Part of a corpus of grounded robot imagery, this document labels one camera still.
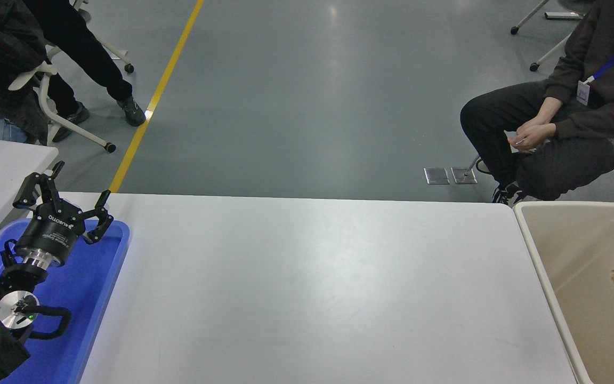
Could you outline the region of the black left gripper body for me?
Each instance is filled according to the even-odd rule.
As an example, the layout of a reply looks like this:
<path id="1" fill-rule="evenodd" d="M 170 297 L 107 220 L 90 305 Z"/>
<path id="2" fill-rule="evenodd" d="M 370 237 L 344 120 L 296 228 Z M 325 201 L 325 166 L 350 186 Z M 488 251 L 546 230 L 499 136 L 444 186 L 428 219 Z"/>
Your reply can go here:
<path id="1" fill-rule="evenodd" d="M 66 263 L 85 225 L 71 218 L 81 213 L 80 207 L 65 199 L 59 202 L 60 207 L 53 207 L 51 202 L 36 207 L 33 218 L 17 241 L 18 256 L 27 257 L 39 250 L 54 256 L 56 264 Z"/>

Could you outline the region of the person's left hand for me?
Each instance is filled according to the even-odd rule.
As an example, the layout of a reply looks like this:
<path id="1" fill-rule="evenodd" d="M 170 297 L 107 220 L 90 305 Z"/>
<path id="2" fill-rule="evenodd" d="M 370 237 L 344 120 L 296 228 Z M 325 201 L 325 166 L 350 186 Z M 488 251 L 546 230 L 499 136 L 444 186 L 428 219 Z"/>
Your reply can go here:
<path id="1" fill-rule="evenodd" d="M 542 144 L 546 139 L 552 138 L 556 133 L 556 125 L 549 123 L 537 127 L 531 127 L 525 134 L 517 134 L 508 138 L 510 146 L 518 151 L 532 150 Z"/>

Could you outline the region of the person's right hand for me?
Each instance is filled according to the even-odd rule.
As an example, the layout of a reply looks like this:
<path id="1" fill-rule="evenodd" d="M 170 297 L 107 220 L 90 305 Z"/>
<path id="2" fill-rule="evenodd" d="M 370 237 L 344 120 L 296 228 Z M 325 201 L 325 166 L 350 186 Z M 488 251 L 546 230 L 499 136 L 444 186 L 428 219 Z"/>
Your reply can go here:
<path id="1" fill-rule="evenodd" d="M 551 118 L 546 116 L 535 116 L 532 119 L 524 122 L 519 128 L 516 130 L 517 134 L 525 134 L 526 130 L 531 127 L 537 127 L 541 125 L 549 124 Z"/>

